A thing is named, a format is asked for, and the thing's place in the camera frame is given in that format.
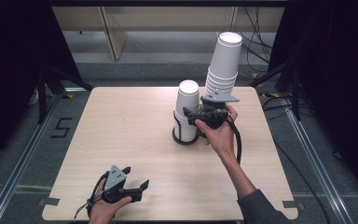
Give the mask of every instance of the gray sleeve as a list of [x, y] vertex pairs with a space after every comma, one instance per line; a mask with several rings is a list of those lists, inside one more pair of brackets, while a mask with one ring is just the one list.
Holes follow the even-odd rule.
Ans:
[[241, 208], [243, 218], [249, 224], [290, 223], [282, 212], [275, 210], [260, 189], [242, 199], [238, 199], [237, 202]]

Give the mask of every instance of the wooden table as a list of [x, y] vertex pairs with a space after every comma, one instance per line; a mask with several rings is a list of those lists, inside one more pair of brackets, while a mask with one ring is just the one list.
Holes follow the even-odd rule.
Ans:
[[[115, 220], [241, 220], [236, 191], [225, 167], [205, 140], [190, 146], [172, 139], [176, 87], [95, 88], [78, 123], [46, 205], [46, 220], [73, 220], [98, 178], [112, 164], [131, 167], [126, 189], [150, 179], [141, 202], [131, 203]], [[235, 87], [241, 167], [276, 209], [290, 219], [296, 208], [255, 89]], [[84, 209], [77, 219], [87, 220]]]

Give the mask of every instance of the gray floor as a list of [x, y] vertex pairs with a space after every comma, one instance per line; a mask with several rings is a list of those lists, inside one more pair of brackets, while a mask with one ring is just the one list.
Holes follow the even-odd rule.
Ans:
[[[103, 33], [84, 32], [81, 35], [79, 32], [67, 32], [65, 36], [83, 79], [94, 86], [175, 86], [184, 78], [193, 78], [203, 85], [216, 43], [216, 33], [129, 33], [120, 60], [114, 62]], [[274, 34], [262, 36], [266, 43], [273, 45]], [[266, 56], [257, 45], [251, 47]], [[249, 84], [253, 74], [262, 76], [266, 69], [265, 62], [243, 50], [239, 66], [241, 76], [236, 85]], [[277, 77], [263, 83], [256, 88], [257, 92], [275, 92], [273, 87], [276, 80]], [[88, 97], [87, 92], [76, 92], [58, 102], [0, 223], [48, 223], [42, 218], [43, 206], [39, 204], [48, 197], [54, 184]], [[260, 103], [264, 104], [268, 99], [270, 98], [260, 96]], [[266, 107], [279, 105], [282, 105], [282, 100], [274, 99]], [[347, 206], [353, 223], [358, 223], [358, 183], [345, 162], [333, 156], [334, 144], [329, 141], [328, 133], [312, 112], [303, 95], [301, 123]], [[293, 222], [327, 223], [311, 188], [320, 198], [331, 223], [339, 223], [287, 114], [288, 110], [284, 107], [265, 111], [273, 138], [310, 183], [309, 186], [305, 184], [294, 165], [277, 149], [299, 208], [299, 216]], [[63, 125], [70, 127], [70, 130], [65, 138], [51, 138], [52, 135], [62, 134], [62, 131], [55, 129], [61, 118], [71, 118], [63, 121]], [[30, 105], [17, 131], [0, 151], [0, 189], [26, 148], [37, 120], [38, 106]]]

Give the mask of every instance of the human hand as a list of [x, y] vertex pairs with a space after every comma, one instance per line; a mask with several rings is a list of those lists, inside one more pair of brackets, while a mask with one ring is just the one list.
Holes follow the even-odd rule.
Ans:
[[[234, 122], [238, 116], [237, 111], [230, 105], [226, 105], [229, 115]], [[219, 128], [212, 129], [202, 120], [196, 119], [195, 124], [205, 133], [207, 141], [205, 145], [211, 144], [214, 151], [222, 161], [235, 159], [234, 154], [234, 132], [227, 122], [224, 122]]]
[[[103, 190], [103, 184], [106, 181], [101, 181], [100, 186], [98, 187], [97, 192]], [[124, 207], [126, 204], [130, 203], [132, 198], [125, 197], [116, 203], [106, 203], [104, 200], [99, 200], [96, 202], [91, 209], [89, 214], [89, 224], [106, 224], [115, 216], [118, 209]]]

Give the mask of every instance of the stack of paper cups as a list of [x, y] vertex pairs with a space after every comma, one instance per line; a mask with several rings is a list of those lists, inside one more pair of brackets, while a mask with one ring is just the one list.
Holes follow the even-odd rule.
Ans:
[[230, 94], [238, 75], [242, 37], [235, 33], [220, 34], [214, 49], [205, 83], [205, 95], [220, 90]]
[[197, 138], [197, 127], [189, 125], [183, 107], [196, 112], [200, 105], [199, 84], [193, 80], [182, 81], [179, 85], [174, 115], [174, 135], [180, 142], [191, 142]]

